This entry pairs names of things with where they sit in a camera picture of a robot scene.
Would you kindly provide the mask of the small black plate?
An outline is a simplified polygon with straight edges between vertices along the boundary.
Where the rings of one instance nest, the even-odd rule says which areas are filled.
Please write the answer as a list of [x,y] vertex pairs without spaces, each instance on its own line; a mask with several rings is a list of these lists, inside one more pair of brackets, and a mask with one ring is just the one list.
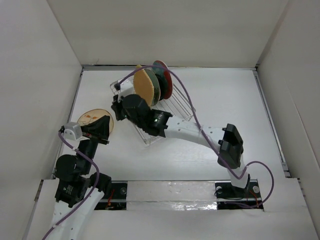
[[165,98],[165,95],[168,91],[168,82],[165,78],[164,75],[156,74],[158,83],[159,83],[159,88],[160,88],[160,98],[159,100],[163,100]]

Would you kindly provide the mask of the light green flower bowl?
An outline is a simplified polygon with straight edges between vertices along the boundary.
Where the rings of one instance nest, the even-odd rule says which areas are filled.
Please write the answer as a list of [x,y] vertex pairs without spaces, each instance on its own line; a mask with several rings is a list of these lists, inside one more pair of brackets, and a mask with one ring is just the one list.
[[161,96],[161,89],[160,89],[159,81],[158,81],[157,76],[155,75],[155,73],[152,70],[147,69],[146,73],[149,76],[149,78],[152,82],[152,85],[153,85],[154,95],[153,95],[153,99],[151,102],[151,106],[155,106],[159,102],[160,96]]

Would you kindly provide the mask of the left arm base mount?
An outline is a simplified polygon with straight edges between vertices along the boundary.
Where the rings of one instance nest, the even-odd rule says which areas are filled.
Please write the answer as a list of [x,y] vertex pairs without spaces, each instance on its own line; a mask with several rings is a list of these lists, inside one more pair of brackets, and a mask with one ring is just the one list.
[[110,191],[98,202],[96,211],[122,211],[127,209],[127,181],[113,181]]

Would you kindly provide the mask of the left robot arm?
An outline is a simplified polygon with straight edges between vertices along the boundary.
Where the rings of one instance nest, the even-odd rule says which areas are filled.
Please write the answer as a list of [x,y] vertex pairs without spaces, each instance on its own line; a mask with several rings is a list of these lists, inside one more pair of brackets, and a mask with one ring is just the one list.
[[54,212],[43,239],[77,240],[98,202],[111,194],[111,177],[100,173],[94,162],[98,146],[109,143],[110,119],[103,115],[85,125],[68,122],[58,131],[74,154],[63,154],[56,161]]

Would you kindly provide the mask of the woven bamboo square tray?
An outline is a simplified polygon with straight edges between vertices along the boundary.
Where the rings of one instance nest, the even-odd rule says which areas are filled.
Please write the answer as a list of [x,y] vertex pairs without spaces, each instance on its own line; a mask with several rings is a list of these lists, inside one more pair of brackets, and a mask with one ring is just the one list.
[[154,85],[145,69],[141,69],[134,73],[133,87],[135,93],[144,99],[150,107],[155,96]]

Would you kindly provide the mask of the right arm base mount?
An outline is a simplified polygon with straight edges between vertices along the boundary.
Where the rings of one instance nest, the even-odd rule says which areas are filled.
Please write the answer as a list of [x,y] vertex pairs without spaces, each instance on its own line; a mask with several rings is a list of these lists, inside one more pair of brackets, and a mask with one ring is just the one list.
[[246,189],[233,187],[230,181],[216,181],[214,185],[218,210],[264,209],[256,179]]

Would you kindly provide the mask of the red and teal floral plate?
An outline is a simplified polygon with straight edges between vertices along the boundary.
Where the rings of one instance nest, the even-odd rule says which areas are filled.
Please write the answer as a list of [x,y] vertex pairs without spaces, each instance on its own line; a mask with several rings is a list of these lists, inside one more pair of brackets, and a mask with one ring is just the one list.
[[154,72],[154,74],[164,75],[165,79],[167,80],[168,89],[164,97],[164,99],[167,100],[171,97],[173,92],[173,83],[168,66],[161,60],[154,61],[152,65],[152,71]]

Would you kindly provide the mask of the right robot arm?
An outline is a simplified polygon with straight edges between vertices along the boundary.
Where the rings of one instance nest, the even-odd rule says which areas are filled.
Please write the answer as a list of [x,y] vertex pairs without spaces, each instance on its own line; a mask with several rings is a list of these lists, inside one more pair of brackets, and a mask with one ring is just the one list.
[[150,108],[137,94],[114,95],[111,108],[118,121],[127,119],[150,136],[185,140],[210,148],[217,154],[218,164],[228,171],[232,193],[242,197],[249,191],[250,174],[243,161],[243,139],[235,125],[211,127],[185,121],[170,112]]

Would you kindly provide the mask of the round wooden plate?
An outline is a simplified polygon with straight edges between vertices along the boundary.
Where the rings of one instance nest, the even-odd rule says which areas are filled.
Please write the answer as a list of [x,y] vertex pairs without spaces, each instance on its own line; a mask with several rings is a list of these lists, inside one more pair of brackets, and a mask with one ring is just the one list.
[[[79,119],[77,120],[77,123],[80,124],[80,127],[82,127],[84,125],[88,125],[88,124],[93,123],[94,121],[98,120],[99,118],[101,118],[104,115],[110,116],[110,122],[109,122],[109,134],[110,134],[114,129],[114,120],[113,120],[112,115],[105,109],[96,108],[96,109],[89,110],[89,111],[83,113],[79,117]],[[85,133],[85,132],[82,132],[82,135],[87,138],[95,137],[95,138],[100,139],[100,136],[94,136],[94,135],[91,135],[91,134]]]

